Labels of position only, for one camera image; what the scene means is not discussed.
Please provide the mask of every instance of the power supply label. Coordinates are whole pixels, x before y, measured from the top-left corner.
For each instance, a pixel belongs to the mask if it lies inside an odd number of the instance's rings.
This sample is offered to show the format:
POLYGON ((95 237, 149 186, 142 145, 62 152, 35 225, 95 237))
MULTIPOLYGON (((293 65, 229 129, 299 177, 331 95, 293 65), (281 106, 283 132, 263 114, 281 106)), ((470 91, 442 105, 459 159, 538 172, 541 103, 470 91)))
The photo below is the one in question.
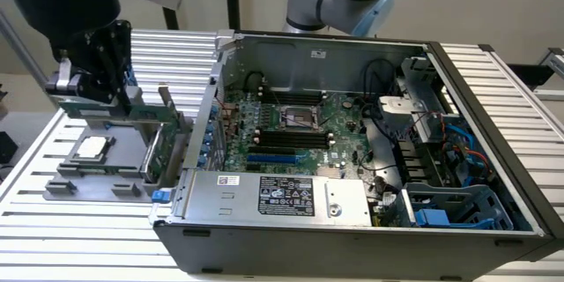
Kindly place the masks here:
POLYGON ((313 179, 262 176, 259 212, 263 215, 315 216, 313 179))

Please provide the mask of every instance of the motherboard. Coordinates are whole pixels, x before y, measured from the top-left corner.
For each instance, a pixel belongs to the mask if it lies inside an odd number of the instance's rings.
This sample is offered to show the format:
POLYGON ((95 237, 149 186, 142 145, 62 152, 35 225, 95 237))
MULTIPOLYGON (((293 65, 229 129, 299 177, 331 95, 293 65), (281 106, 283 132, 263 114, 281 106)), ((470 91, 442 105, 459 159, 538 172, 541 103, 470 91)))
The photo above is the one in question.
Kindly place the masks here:
POLYGON ((358 177, 370 151, 363 103, 343 93, 230 91, 223 119, 229 172, 358 177))

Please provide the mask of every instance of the green circuit board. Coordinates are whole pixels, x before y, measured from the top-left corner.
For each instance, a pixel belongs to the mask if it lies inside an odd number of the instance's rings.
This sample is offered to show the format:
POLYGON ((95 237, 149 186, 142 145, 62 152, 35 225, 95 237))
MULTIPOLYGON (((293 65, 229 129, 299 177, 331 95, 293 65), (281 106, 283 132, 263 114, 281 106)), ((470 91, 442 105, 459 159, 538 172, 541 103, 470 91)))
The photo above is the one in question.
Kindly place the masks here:
MULTIPOLYGON (((293 130, 281 125, 281 110, 283 107, 293 107, 285 104, 263 104, 253 94, 242 91, 227 93, 226 102, 238 104, 238 113, 231 118, 239 127, 238 134, 229 136, 229 155, 225 171, 246 172, 247 156, 250 147, 254 144, 254 132, 258 125, 265 131, 293 130), (262 112, 270 109, 270 119, 262 121, 262 112)), ((346 163, 343 170, 349 174, 357 173, 357 166, 353 163, 353 154, 358 151, 359 158, 365 155, 370 145, 366 134, 361 133, 362 109, 354 105, 351 109, 343 107, 343 102, 354 104, 354 97, 346 94, 330 94, 322 105, 317 107, 318 123, 322 123, 317 132, 333 132, 335 144, 330 149, 302 149, 297 148, 298 163, 261 163, 263 173, 317 175, 319 168, 334 168, 346 163), (347 123, 355 123, 355 129, 347 123)))

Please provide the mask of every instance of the white wall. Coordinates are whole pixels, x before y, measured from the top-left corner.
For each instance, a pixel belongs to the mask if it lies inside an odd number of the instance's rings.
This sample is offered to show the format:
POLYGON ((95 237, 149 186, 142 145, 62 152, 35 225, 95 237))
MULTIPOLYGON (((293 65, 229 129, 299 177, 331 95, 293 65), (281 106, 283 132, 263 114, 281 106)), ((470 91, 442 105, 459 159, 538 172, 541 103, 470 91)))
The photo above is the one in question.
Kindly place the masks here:
MULTIPOLYGON (((47 73, 55 70, 49 42, 27 26, 13 0, 0 0, 13 24, 47 73)), ((281 30, 287 0, 241 0, 243 28, 281 30)), ((159 6, 122 0, 122 16, 138 28, 165 28, 159 6)), ((181 27, 217 30, 229 27, 226 0, 185 0, 181 27)), ((534 63, 547 47, 564 46, 563 0, 397 0, 379 34, 386 38, 489 43, 511 62, 534 63)), ((0 40, 0 73, 26 73, 6 40, 0 40)))

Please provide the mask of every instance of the warning label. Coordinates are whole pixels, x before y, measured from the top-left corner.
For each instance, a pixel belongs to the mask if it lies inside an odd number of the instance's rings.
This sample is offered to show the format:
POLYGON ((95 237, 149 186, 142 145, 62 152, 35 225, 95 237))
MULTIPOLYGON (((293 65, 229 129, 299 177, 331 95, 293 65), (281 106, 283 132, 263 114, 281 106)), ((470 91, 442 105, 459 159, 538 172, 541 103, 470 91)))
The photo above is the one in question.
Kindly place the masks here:
POLYGON ((315 216, 313 179, 262 176, 259 212, 263 215, 315 216))

